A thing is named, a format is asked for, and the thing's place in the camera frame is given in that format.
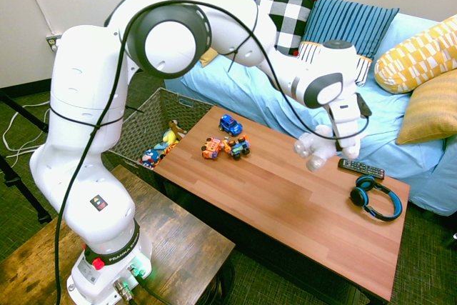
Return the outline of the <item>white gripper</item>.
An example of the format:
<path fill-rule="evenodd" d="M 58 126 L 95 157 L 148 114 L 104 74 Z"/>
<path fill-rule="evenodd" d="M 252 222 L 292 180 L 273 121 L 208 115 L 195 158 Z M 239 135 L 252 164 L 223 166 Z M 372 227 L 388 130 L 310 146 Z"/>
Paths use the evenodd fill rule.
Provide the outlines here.
<path fill-rule="evenodd" d="M 339 146 L 349 149 L 356 146 L 357 121 L 360 110 L 356 102 L 332 102 L 328 107 L 329 115 Z"/>

